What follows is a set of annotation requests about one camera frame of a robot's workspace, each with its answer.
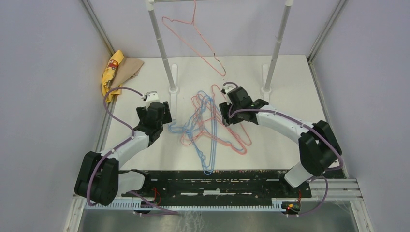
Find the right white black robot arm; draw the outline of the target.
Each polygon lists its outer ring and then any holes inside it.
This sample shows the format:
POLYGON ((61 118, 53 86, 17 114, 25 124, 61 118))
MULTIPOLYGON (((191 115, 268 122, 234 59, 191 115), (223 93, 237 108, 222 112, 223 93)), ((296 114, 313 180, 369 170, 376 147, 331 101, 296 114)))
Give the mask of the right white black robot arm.
POLYGON ((263 99, 252 100, 246 90, 233 82, 224 83, 222 93, 227 100, 219 105, 225 126, 243 121, 270 128, 291 139, 299 147, 300 161, 293 166, 279 184, 285 197, 292 197, 299 186, 327 171, 342 169, 342 150, 329 125, 289 116, 263 99))

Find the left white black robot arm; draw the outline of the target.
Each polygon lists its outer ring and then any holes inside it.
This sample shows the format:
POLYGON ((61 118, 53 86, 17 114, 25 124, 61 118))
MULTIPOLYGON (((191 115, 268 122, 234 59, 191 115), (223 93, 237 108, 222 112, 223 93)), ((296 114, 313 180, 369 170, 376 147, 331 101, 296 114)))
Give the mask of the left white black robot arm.
POLYGON ((87 152, 77 176, 74 192, 94 206, 109 205, 119 188, 119 169, 134 155, 150 147, 163 132, 163 126, 172 122, 169 103, 152 102, 136 109, 138 125, 130 136, 109 150, 87 152))

